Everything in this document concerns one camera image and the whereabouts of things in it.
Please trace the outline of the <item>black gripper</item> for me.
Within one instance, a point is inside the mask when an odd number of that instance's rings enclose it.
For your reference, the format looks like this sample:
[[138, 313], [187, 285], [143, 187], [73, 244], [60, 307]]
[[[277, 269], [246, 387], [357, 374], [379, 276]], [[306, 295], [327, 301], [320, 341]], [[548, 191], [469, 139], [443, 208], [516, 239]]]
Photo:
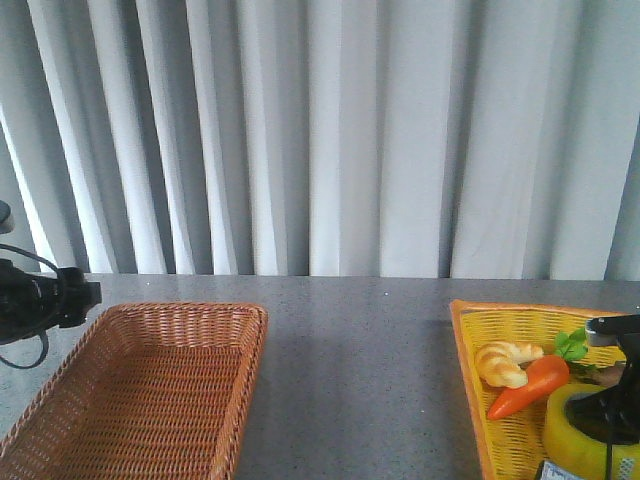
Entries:
[[582, 433], [613, 444], [639, 442], [639, 316], [597, 317], [585, 328], [615, 334], [626, 358], [626, 367], [617, 385], [581, 399], [569, 400], [566, 415]]
[[8, 259], [1, 261], [1, 342], [13, 343], [52, 328], [72, 328], [86, 321], [102, 302], [101, 286], [76, 267], [55, 277], [26, 273]]

